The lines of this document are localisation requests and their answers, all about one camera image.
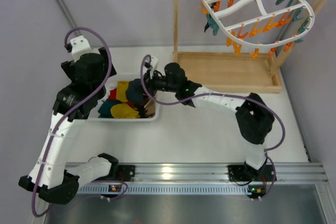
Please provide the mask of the wooden hanger rack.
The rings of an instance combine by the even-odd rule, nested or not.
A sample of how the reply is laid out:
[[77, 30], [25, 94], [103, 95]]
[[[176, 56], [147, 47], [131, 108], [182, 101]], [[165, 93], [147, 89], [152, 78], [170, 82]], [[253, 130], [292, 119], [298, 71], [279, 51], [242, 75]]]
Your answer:
[[[327, 0], [314, 0], [311, 7], [315, 17]], [[279, 47], [273, 56], [261, 52], [253, 59], [248, 49], [240, 54], [232, 52], [194, 52], [180, 51], [179, 0], [173, 0], [173, 60], [179, 63], [195, 81], [217, 91], [278, 93], [282, 89], [280, 68], [293, 51], [296, 44], [288, 50]]]

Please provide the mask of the white round clip hanger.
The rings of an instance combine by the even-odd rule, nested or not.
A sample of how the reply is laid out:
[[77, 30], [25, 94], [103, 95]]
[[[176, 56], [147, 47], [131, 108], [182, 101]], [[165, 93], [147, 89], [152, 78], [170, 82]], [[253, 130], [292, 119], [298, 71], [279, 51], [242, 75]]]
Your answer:
[[253, 59], [302, 42], [315, 21], [306, 0], [201, 0], [200, 10], [206, 17], [204, 31], [224, 34], [235, 54], [248, 49]]

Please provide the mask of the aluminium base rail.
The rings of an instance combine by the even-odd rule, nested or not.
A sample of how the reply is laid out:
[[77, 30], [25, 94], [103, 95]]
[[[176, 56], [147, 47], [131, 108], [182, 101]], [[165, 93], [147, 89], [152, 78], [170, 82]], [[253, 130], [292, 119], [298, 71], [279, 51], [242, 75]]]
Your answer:
[[277, 185], [316, 185], [328, 182], [318, 163], [267, 164], [265, 170], [247, 186], [229, 181], [229, 165], [208, 164], [120, 164], [133, 165], [130, 181], [95, 179], [71, 195], [245, 195], [258, 199]]

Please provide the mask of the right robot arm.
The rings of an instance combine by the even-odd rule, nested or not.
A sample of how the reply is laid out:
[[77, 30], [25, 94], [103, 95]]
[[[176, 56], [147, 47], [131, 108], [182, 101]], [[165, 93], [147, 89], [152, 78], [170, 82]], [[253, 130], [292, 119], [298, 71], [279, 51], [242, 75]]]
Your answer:
[[193, 108], [207, 108], [236, 119], [240, 134], [247, 142], [245, 169], [251, 175], [259, 175], [266, 165], [264, 141], [272, 130], [275, 117], [267, 110], [261, 97], [250, 93], [246, 97], [217, 93], [188, 80], [178, 63], [165, 66], [165, 74], [157, 71], [156, 65], [146, 62], [143, 75], [144, 86], [150, 94], [157, 91], [175, 94], [179, 103]]

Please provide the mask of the red sock in basket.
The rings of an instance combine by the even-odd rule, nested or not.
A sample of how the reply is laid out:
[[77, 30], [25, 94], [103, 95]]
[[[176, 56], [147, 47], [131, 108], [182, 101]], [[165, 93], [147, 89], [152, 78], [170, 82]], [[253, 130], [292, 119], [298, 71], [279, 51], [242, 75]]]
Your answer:
[[113, 89], [110, 91], [108, 100], [117, 100], [117, 89]]

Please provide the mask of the navy sock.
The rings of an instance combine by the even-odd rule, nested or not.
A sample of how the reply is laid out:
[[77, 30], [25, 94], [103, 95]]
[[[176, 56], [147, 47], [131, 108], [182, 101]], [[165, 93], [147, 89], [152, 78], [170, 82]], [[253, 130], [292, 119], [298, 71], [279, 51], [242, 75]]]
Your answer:
[[132, 103], [143, 104], [145, 102], [144, 90], [140, 79], [130, 81], [125, 94], [127, 100]]
[[104, 103], [98, 109], [99, 116], [98, 118], [113, 118], [111, 109], [113, 106], [120, 104], [118, 100], [105, 100]]

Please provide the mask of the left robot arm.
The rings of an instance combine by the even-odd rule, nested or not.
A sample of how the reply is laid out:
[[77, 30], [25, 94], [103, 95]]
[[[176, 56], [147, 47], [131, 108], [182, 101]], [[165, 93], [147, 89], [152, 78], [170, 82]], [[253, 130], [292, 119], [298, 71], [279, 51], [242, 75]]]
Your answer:
[[71, 83], [61, 89], [53, 105], [49, 132], [33, 170], [19, 179], [19, 186], [36, 192], [42, 200], [65, 205], [79, 188], [98, 179], [117, 176], [118, 159], [102, 153], [87, 163], [66, 168], [73, 143], [98, 100], [106, 94], [105, 77], [116, 75], [105, 48], [65, 61], [61, 68]]

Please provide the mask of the white plastic basket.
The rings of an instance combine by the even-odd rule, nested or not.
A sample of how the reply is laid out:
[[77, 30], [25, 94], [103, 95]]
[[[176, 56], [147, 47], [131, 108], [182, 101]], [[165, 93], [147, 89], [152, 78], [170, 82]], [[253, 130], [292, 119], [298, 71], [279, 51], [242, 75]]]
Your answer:
[[160, 105], [148, 97], [144, 104], [135, 104], [126, 98], [129, 82], [139, 78], [139, 74], [117, 74], [105, 84], [106, 94], [98, 101], [89, 115], [90, 121], [106, 122], [150, 122], [159, 115]]

